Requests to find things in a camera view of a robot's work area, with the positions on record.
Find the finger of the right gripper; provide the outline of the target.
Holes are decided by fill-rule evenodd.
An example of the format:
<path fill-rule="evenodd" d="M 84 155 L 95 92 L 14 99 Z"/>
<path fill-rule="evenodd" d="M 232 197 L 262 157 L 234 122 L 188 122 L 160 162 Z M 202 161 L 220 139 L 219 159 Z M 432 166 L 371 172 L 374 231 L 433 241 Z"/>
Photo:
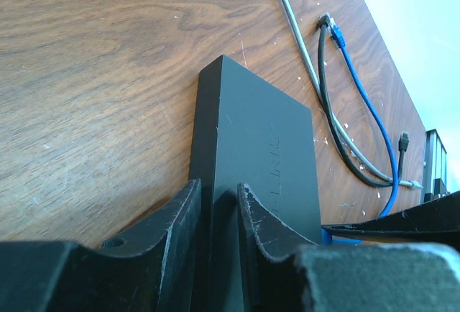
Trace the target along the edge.
<path fill-rule="evenodd" d="M 459 243 L 459 192 L 355 224 L 323 225 L 324 244 L 370 242 Z"/>

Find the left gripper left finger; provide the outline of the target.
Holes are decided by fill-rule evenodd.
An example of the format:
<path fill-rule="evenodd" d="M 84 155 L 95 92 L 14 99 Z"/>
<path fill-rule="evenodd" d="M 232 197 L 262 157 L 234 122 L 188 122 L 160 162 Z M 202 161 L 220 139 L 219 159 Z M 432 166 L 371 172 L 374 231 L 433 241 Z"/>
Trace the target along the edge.
<path fill-rule="evenodd" d="M 201 183 L 99 248 L 71 241 L 1 243 L 3 311 L 189 311 Z"/>

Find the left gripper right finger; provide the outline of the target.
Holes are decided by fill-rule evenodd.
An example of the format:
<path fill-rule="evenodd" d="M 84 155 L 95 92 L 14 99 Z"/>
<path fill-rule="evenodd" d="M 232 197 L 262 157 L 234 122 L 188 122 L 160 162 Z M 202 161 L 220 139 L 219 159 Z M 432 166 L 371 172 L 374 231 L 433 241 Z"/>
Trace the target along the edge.
<path fill-rule="evenodd" d="M 457 311 L 459 243 L 318 245 L 238 187 L 245 311 Z"/>

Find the black network switch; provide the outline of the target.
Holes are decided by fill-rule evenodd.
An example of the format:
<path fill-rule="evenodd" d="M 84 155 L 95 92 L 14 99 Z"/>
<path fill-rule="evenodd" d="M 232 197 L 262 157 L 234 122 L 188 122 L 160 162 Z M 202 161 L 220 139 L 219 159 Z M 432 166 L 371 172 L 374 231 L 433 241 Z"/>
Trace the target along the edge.
<path fill-rule="evenodd" d="M 198 78 L 190 178 L 202 185 L 193 311 L 242 311 L 237 186 L 321 243 L 311 110 L 222 55 Z"/>

